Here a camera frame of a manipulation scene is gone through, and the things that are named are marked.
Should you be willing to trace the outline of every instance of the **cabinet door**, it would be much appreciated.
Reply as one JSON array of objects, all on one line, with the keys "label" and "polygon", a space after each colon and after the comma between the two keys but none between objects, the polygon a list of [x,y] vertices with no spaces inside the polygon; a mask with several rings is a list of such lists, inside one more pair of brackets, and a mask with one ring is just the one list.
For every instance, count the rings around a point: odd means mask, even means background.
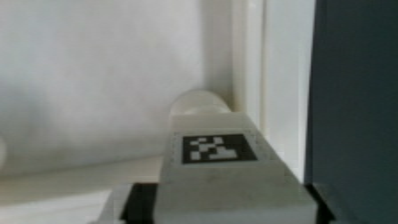
[{"label": "cabinet door", "polygon": [[398,1],[317,0],[305,181],[344,214],[398,220]]}]

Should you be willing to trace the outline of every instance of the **white surface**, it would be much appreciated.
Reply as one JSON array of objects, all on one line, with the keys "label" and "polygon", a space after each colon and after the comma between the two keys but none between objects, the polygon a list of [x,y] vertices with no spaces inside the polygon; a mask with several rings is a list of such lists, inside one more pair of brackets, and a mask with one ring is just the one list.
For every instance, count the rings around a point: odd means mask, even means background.
[{"label": "white surface", "polygon": [[[255,161],[175,164],[182,136],[243,134],[245,131],[252,133],[246,141]],[[170,136],[154,205],[156,224],[312,224],[316,203],[245,114],[173,116]]]},{"label": "white surface", "polygon": [[262,0],[232,0],[234,111],[262,125]]},{"label": "white surface", "polygon": [[314,0],[264,1],[262,133],[303,178]]},{"label": "white surface", "polygon": [[86,224],[99,217],[110,189],[156,182],[161,158],[0,180],[0,223]]},{"label": "white surface", "polygon": [[202,90],[188,91],[177,98],[170,108],[170,116],[227,112],[230,112],[230,109],[223,100],[209,91]]},{"label": "white surface", "polygon": [[230,102],[229,0],[1,0],[0,175],[163,150],[172,101]]}]

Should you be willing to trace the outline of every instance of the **white wall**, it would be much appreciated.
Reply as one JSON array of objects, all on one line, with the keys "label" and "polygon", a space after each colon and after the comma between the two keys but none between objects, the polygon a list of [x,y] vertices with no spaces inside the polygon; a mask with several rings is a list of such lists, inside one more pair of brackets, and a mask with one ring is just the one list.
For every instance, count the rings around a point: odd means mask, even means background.
[{"label": "white wall", "polygon": [[230,102],[229,0],[0,2],[0,175],[157,154],[179,94]]},{"label": "white wall", "polygon": [[262,127],[268,142],[303,177],[314,0],[264,0]]}]

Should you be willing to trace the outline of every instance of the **dark gray panel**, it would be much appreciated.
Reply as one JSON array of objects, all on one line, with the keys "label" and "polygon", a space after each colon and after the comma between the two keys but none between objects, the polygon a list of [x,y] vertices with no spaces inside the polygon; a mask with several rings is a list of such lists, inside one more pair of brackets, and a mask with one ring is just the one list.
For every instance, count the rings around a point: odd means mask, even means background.
[{"label": "dark gray panel", "polygon": [[307,182],[348,213],[398,222],[398,1],[319,0]]}]

